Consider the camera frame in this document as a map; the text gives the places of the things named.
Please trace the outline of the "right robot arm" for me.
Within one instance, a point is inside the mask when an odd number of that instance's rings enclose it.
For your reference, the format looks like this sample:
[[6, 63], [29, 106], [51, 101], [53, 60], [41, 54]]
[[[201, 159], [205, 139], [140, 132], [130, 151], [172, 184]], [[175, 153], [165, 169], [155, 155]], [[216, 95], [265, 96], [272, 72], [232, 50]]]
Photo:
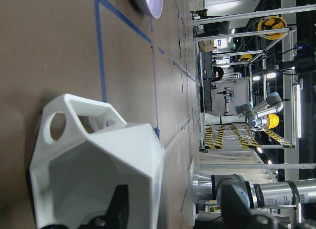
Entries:
[[195, 171], [192, 176], [194, 203], [215, 200], [222, 206], [222, 189], [226, 185], [232, 186], [241, 201], [252, 209], [316, 201], [315, 179], [255, 184], [242, 175], [209, 175]]

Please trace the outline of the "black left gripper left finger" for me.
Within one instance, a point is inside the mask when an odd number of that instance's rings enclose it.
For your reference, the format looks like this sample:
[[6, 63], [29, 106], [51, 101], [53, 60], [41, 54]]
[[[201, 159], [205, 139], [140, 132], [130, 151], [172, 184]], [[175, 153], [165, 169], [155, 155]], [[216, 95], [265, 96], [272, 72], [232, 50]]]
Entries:
[[129, 217], [128, 185], [118, 185], [104, 215], [92, 218], [82, 229], [126, 229]]

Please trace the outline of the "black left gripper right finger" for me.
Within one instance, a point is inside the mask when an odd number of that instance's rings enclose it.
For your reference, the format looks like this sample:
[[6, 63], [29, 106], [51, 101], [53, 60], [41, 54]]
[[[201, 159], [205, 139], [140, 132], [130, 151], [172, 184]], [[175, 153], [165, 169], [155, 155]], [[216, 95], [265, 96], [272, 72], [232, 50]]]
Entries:
[[227, 229], [273, 229], [274, 219], [268, 214], [249, 209], [232, 185], [221, 190], [221, 210]]

